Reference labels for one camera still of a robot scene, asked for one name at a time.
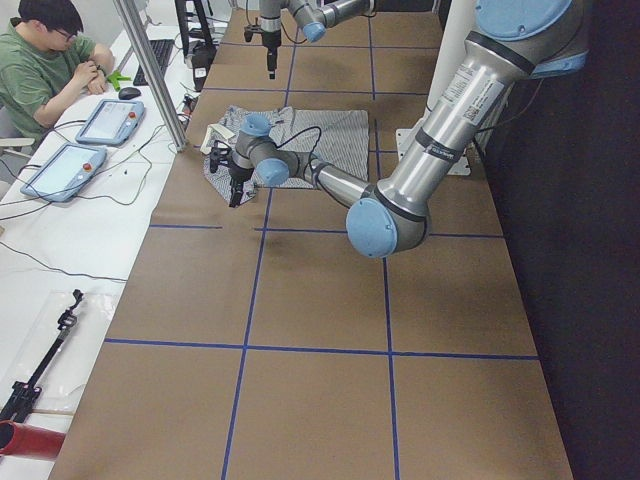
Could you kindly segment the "black keyboard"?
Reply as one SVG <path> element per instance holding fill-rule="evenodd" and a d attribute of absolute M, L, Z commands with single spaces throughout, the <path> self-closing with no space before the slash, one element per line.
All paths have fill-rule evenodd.
<path fill-rule="evenodd" d="M 172 39 L 152 39 L 149 41 L 149 44 L 159 71 L 161 75 L 164 75 L 169 66 L 169 60 L 174 50 L 174 41 Z M 133 85 L 146 86 L 147 84 L 148 82 L 145 72 L 142 66 L 139 65 L 133 79 Z"/>

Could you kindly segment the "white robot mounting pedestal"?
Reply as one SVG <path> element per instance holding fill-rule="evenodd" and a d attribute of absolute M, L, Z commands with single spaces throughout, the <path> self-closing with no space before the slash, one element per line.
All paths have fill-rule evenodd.
<path fill-rule="evenodd" d="M 446 21 L 442 20 L 443 35 L 436 60 L 435 70 L 429 88 L 428 98 L 422 117 L 419 118 L 411 129 L 398 129 L 396 134 L 398 162 L 402 162 L 403 158 L 409 152 L 409 147 L 414 140 L 416 134 L 421 127 L 436 111 L 436 107 L 442 94 L 445 92 L 450 82 L 454 78 L 459 65 L 465 58 L 466 50 L 464 40 L 475 25 L 475 7 L 476 1 L 450 1 Z M 437 142 L 445 144 L 444 128 L 451 126 L 446 124 L 446 118 L 437 119 L 435 127 L 428 130 L 428 135 Z M 447 175 L 450 176 L 468 176 L 471 174 L 471 167 L 467 157 L 465 156 L 466 147 L 455 147 L 461 151 L 461 156 L 455 164 L 451 165 Z"/>

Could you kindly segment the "blue teach pendant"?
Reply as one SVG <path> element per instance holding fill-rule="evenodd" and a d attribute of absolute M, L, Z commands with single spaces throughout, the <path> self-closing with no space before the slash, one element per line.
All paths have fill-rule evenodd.
<path fill-rule="evenodd" d="M 133 135 L 144 114 L 141 101 L 101 100 L 75 140 L 86 145 L 120 146 Z"/>
<path fill-rule="evenodd" d="M 106 157 L 104 147 L 66 142 L 20 187 L 20 192 L 49 202 L 69 201 L 93 178 Z"/>

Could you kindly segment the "black handheld gripper stick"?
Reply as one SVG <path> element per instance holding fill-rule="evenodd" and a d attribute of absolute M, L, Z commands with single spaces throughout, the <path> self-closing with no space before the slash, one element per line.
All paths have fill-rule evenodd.
<path fill-rule="evenodd" d="M 75 309 L 82 302 L 84 293 L 79 289 L 75 289 L 72 295 L 74 303 L 68 306 L 58 318 L 57 329 L 59 333 L 32 375 L 27 381 L 16 380 L 13 383 L 12 393 L 1 410 L 2 421 L 23 423 L 33 412 L 34 405 L 42 392 L 42 388 L 38 385 L 38 382 L 69 336 L 71 330 L 77 324 L 78 319 L 75 314 Z"/>

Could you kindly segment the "aluminium frame post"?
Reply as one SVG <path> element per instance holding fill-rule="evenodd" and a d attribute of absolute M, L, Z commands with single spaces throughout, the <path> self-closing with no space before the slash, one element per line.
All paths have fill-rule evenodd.
<path fill-rule="evenodd" d="M 175 149 L 177 152 L 182 152 L 187 145 L 185 131 L 178 119 L 164 76 L 161 75 L 151 52 L 150 40 L 140 19 L 135 2 L 132 0 L 114 0 L 113 3 L 129 37 L 133 51 L 145 72 L 148 86 L 151 88 L 152 95 Z"/>

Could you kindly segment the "green plastic tool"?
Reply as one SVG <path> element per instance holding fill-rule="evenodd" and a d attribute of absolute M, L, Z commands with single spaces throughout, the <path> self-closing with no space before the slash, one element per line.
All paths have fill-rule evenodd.
<path fill-rule="evenodd" d="M 122 83 L 131 81 L 131 78 L 128 76 L 124 76 L 120 71 L 115 70 L 106 77 L 106 80 L 113 86 L 116 92 L 119 92 L 122 88 Z"/>

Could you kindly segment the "lower blue teach pendant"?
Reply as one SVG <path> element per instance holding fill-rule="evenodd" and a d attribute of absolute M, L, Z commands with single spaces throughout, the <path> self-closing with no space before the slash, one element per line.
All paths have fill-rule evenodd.
<path fill-rule="evenodd" d="M 66 142 L 20 187 L 20 192 L 49 202 L 69 201 L 93 178 L 106 157 L 104 147 Z"/>

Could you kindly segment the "upper blue teach pendant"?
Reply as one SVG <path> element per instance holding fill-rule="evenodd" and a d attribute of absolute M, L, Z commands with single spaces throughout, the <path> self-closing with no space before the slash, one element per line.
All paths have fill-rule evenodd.
<path fill-rule="evenodd" d="M 86 145 L 120 146 L 133 135 L 144 114 L 141 101 L 101 100 L 75 140 Z"/>

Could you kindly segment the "black computer mouse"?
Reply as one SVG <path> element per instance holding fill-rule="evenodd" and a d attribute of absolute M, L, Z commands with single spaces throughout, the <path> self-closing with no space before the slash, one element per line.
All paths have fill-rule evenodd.
<path fill-rule="evenodd" d="M 124 87 L 118 92 L 120 100 L 132 100 L 141 95 L 141 91 L 136 87 Z"/>

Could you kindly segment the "black box with label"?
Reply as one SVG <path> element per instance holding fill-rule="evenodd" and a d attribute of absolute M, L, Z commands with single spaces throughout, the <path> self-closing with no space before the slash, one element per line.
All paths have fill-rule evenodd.
<path fill-rule="evenodd" d="M 204 43 L 198 44 L 193 50 L 192 73 L 196 92 L 200 92 L 203 89 L 216 52 L 215 45 Z"/>

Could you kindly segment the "striped collared shirt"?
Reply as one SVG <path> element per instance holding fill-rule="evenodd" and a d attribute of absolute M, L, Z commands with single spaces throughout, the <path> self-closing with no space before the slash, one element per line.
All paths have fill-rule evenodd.
<path fill-rule="evenodd" d="M 284 145 L 284 150 L 308 152 L 316 144 L 314 154 L 335 165 L 360 180 L 368 180 L 369 160 L 369 116 L 365 110 L 302 110 L 287 106 L 280 109 L 253 112 L 245 108 L 231 105 L 217 123 L 210 124 L 207 130 L 208 154 L 213 148 L 234 147 L 242 123 L 248 115 L 259 113 L 269 122 L 269 136 L 277 146 Z M 209 155 L 203 160 L 203 175 L 214 189 L 229 202 L 231 200 L 231 176 L 226 165 L 216 166 L 214 162 L 211 172 Z M 265 184 L 257 174 L 245 182 L 241 204 L 246 203 Z"/>

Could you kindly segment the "red cylinder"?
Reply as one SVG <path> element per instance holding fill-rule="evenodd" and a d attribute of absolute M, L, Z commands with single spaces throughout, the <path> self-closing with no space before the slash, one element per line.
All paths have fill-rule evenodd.
<path fill-rule="evenodd" d="M 1 455 L 55 460 L 66 434 L 24 423 L 1 422 Z"/>

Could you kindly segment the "person in green shirt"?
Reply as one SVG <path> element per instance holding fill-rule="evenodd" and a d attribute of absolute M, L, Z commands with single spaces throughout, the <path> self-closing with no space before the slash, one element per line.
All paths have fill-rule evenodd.
<path fill-rule="evenodd" d="M 1 104 L 20 134 L 40 141 L 84 93 L 107 89 L 114 56 L 83 35 L 70 1 L 22 1 L 1 35 Z"/>

